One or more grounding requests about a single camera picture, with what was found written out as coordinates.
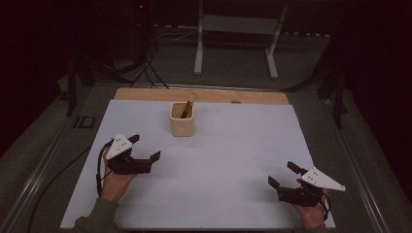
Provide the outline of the black-handled makeup brush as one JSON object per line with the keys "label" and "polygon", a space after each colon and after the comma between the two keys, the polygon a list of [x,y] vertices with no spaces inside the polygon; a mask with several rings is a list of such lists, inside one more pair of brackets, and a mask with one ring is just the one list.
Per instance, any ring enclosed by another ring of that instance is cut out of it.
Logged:
{"label": "black-handled makeup brush", "polygon": [[182,114],[181,114],[181,118],[186,118],[186,117],[187,117],[187,115],[188,115],[188,113],[189,113],[189,110],[190,110],[193,102],[196,100],[196,98],[197,98],[197,94],[196,94],[195,92],[191,92],[191,93],[189,94],[189,99],[188,99],[188,101],[187,101],[187,103],[186,103],[186,105],[185,105],[185,108],[184,108],[184,110],[183,110],[183,112],[182,112]]}

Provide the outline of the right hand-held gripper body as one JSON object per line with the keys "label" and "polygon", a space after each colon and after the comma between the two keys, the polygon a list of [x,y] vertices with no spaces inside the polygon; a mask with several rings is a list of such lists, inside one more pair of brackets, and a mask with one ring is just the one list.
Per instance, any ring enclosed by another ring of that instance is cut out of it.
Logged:
{"label": "right hand-held gripper body", "polygon": [[346,190],[345,185],[338,183],[317,168],[307,170],[307,173],[301,176],[301,180],[301,187],[288,188],[279,186],[276,189],[278,199],[303,207],[315,207],[322,200],[324,188],[339,191]]}

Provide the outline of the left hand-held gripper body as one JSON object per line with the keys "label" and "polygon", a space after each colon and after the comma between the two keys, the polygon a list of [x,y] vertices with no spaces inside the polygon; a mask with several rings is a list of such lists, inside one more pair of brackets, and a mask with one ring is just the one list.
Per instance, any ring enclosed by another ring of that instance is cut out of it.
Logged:
{"label": "left hand-held gripper body", "polygon": [[119,175],[149,174],[152,164],[149,159],[135,159],[131,156],[132,146],[122,134],[118,134],[106,155],[109,168]]}

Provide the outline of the beige square cup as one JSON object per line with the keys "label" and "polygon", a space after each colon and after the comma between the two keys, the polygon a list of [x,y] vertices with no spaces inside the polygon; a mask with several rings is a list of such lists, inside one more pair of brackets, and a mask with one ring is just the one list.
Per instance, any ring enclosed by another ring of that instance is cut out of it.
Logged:
{"label": "beige square cup", "polygon": [[187,115],[182,118],[186,105],[186,102],[175,102],[171,105],[169,118],[171,133],[175,137],[190,137],[194,134],[193,106],[189,107]]}

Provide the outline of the person's left hand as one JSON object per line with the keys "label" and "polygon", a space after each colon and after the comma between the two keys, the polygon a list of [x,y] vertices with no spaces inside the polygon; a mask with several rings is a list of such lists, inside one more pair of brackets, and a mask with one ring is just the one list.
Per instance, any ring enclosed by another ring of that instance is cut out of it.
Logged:
{"label": "person's left hand", "polygon": [[114,173],[108,166],[106,159],[107,153],[108,150],[104,150],[105,178],[103,179],[100,197],[107,201],[119,202],[135,178],[135,175],[119,175]]}

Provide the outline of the white paper sheet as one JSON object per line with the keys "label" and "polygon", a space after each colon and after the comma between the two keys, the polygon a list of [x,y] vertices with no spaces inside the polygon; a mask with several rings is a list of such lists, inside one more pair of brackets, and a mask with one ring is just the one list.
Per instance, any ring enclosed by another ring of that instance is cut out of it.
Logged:
{"label": "white paper sheet", "polygon": [[194,133],[171,133],[165,101],[109,103],[74,189],[62,228],[93,208],[97,158],[116,134],[139,135],[136,158],[160,159],[138,176],[120,201],[116,222],[142,230],[276,230],[300,227],[267,179],[294,187],[288,162],[314,164],[291,105],[195,103]]}

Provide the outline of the person's right hand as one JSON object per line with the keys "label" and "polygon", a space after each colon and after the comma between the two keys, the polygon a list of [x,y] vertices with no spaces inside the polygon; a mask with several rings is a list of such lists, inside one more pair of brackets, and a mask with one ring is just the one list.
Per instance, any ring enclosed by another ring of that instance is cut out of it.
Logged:
{"label": "person's right hand", "polygon": [[327,198],[328,190],[324,189],[322,200],[315,207],[303,207],[292,204],[301,219],[304,229],[315,229],[325,224]]}

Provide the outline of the black rectangular floor frame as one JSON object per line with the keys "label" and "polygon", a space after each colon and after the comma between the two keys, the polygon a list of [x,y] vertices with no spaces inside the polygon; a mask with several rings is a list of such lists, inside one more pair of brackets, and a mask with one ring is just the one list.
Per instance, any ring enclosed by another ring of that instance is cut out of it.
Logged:
{"label": "black rectangular floor frame", "polygon": [[94,116],[77,116],[73,127],[74,128],[93,128],[95,122],[96,122],[96,118]]}

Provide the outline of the white metal stand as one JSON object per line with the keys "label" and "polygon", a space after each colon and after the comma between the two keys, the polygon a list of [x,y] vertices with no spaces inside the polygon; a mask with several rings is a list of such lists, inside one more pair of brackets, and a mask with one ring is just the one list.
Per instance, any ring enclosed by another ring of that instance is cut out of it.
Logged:
{"label": "white metal stand", "polygon": [[288,5],[283,5],[280,15],[276,19],[257,17],[229,17],[205,15],[203,13],[204,0],[198,0],[198,20],[197,20],[197,48],[194,60],[193,73],[200,75],[203,64],[203,32],[217,31],[230,33],[250,33],[260,35],[271,35],[272,42],[265,49],[265,57],[272,80],[279,78],[277,66],[274,58],[278,40],[288,11]]}

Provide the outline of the black tripod stand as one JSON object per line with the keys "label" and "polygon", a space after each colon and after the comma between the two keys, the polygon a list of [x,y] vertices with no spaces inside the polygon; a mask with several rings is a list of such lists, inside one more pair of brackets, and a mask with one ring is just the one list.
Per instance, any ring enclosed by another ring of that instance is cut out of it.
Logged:
{"label": "black tripod stand", "polygon": [[77,80],[85,86],[93,86],[95,78],[91,73],[91,65],[94,61],[85,56],[73,56],[67,64],[67,90],[64,92],[64,97],[68,101],[68,110],[66,115],[70,117],[77,106]]}
{"label": "black tripod stand", "polygon": [[300,83],[283,88],[283,91],[296,92],[311,84],[320,82],[321,85],[316,93],[320,99],[333,97],[332,118],[337,127],[341,128],[345,70],[347,67],[348,62],[345,57],[344,43],[337,35],[333,35],[330,37],[311,76]]}

